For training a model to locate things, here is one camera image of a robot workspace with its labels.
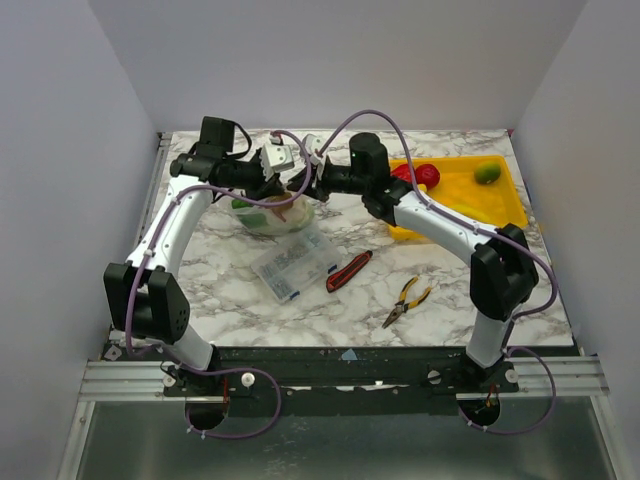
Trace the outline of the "orange round fruit toy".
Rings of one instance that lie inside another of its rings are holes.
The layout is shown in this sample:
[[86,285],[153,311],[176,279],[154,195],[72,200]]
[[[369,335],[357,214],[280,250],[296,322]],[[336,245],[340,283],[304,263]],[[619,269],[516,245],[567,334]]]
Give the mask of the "orange round fruit toy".
[[278,203],[278,208],[282,208],[284,210],[290,209],[293,207],[295,201],[292,200],[292,195],[290,193],[285,193],[283,195],[273,196],[270,198],[271,203]]

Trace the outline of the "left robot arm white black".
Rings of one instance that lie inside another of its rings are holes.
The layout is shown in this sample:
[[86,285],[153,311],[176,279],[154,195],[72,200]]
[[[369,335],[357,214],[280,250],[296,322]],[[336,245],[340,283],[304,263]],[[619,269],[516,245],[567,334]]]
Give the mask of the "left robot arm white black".
[[188,384],[201,395],[220,387],[222,372],[216,348],[189,324],[190,304],[177,280],[186,247],[216,195],[264,206],[284,192],[259,154],[235,151],[235,135],[243,130],[232,120],[203,119],[198,141],[171,163],[166,194],[143,239],[103,275],[112,323],[124,333],[128,355],[144,355],[133,342],[147,341],[187,369]]

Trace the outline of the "clear screw organizer box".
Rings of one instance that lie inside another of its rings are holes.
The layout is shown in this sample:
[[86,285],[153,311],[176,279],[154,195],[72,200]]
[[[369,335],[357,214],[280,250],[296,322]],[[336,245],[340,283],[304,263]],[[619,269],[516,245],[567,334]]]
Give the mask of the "clear screw organizer box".
[[341,253],[328,237],[311,224],[286,236],[251,263],[279,303],[298,297],[319,279],[326,279],[341,263]]

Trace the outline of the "green bell pepper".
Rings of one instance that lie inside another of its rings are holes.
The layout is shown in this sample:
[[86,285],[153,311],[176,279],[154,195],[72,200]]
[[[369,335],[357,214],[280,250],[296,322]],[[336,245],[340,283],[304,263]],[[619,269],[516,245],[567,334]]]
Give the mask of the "green bell pepper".
[[239,200],[239,199],[233,199],[231,202],[231,208],[233,210],[238,210],[238,209],[244,209],[244,208],[252,208],[253,205],[243,201],[243,200]]

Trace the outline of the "yellow handled pliers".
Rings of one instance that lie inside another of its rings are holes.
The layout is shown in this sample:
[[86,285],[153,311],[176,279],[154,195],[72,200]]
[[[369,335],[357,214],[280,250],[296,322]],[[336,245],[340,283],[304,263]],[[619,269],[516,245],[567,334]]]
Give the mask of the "yellow handled pliers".
[[432,288],[427,287],[420,295],[418,295],[415,299],[411,300],[408,298],[409,292],[414,284],[416,284],[419,280],[418,276],[414,276],[410,278],[405,285],[403,286],[398,300],[394,304],[393,309],[387,316],[386,320],[382,324],[383,329],[389,328],[393,323],[395,323],[402,315],[404,315],[408,310],[414,309],[421,305],[427,297],[430,295]]

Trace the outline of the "yellow banana toy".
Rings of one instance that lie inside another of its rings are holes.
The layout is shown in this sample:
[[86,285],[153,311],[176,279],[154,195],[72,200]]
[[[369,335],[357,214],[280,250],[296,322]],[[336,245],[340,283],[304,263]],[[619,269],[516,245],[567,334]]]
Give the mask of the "yellow banana toy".
[[493,223],[490,216],[474,207],[465,204],[454,204],[451,206],[451,209],[478,222],[489,224]]

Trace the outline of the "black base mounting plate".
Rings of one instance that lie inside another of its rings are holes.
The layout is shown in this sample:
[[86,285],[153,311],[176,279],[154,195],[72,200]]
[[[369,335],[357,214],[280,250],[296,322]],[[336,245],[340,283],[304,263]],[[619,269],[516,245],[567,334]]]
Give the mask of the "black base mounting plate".
[[454,415],[464,397],[519,389],[512,363],[483,371],[461,347],[222,347],[214,366],[164,365],[165,396],[236,417]]

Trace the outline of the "red bell pepper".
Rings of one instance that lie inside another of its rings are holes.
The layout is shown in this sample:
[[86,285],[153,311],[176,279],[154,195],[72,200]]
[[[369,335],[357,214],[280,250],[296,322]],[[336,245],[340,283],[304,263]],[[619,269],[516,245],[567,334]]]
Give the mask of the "red bell pepper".
[[411,179],[411,169],[410,169],[410,167],[409,167],[409,165],[408,165],[408,164],[401,164],[401,165],[399,165],[398,167],[394,168],[394,169],[391,171],[391,174],[392,174],[394,177],[399,178],[399,179],[401,179],[401,180],[403,180],[403,181],[406,181],[406,182],[408,182],[408,183],[411,183],[411,182],[412,182],[412,179]]

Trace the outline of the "aluminium extrusion rail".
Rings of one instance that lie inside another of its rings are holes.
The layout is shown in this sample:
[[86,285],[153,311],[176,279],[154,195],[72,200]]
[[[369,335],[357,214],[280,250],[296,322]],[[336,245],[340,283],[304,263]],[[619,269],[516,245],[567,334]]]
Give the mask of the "aluminium extrusion rail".
[[[546,357],[543,363],[532,358],[512,360],[512,379],[518,390],[499,386],[501,399],[558,397],[597,397],[609,394],[609,386],[598,358]],[[220,402],[217,396],[188,396],[179,390],[168,394],[169,380],[158,361],[90,362],[81,381],[81,402],[180,401]]]

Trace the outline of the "red chili pepper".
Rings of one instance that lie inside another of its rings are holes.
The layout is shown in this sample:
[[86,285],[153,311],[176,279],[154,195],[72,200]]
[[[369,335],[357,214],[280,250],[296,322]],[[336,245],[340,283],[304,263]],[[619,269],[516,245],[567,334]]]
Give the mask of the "red chili pepper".
[[276,216],[282,222],[287,222],[286,211],[289,210],[288,206],[278,206],[271,209],[274,216]]

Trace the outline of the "red black utility knife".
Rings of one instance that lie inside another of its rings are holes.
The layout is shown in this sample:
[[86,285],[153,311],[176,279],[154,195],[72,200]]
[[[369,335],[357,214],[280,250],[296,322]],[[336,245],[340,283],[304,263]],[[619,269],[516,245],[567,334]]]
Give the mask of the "red black utility knife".
[[371,250],[367,250],[355,256],[345,267],[332,272],[325,282],[327,292],[334,293],[344,287],[367,265],[372,257],[373,252]]

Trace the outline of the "red tomato toy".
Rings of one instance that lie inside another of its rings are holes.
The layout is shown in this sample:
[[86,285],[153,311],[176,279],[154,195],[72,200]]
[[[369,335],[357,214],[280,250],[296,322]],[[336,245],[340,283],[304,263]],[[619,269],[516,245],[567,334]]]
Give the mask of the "red tomato toy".
[[416,181],[426,189],[435,188],[441,179],[439,170],[432,164],[422,164],[415,169]]

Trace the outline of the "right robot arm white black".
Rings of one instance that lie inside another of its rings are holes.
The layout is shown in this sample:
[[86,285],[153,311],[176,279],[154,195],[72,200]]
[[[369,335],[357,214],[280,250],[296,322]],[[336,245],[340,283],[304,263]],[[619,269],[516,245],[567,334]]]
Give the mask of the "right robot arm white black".
[[317,136],[304,137],[301,152],[310,158],[312,173],[292,178],[290,188],[320,201],[333,193],[357,195],[374,218],[427,237],[469,267],[476,320],[460,379],[471,391],[485,390],[496,380],[494,365],[503,357],[514,315],[539,281],[524,232],[513,224],[476,222],[417,194],[411,183],[392,175],[388,151],[373,133],[350,139],[347,166],[321,157],[321,147]]

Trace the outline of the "clear zip top bag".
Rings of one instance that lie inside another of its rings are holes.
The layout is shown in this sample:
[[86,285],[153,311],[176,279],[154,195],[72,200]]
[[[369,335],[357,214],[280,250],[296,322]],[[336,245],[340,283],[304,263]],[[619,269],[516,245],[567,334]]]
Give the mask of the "clear zip top bag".
[[233,199],[230,209],[245,229],[264,236],[282,236],[300,231],[310,225],[315,217],[312,205],[303,196],[274,208]]

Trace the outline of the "yellow plastic tray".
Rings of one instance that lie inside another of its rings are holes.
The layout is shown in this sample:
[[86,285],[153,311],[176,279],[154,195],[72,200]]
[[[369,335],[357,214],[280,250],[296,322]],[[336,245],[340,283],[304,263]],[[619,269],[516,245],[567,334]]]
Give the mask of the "yellow plastic tray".
[[[474,179],[474,170],[479,163],[499,162],[501,177],[489,185],[480,185]],[[509,167],[502,156],[465,156],[415,158],[413,166],[432,164],[440,172],[439,184],[424,192],[435,201],[451,208],[454,204],[474,207],[491,217],[493,225],[502,227],[508,223],[524,229],[528,217],[520,201]]]

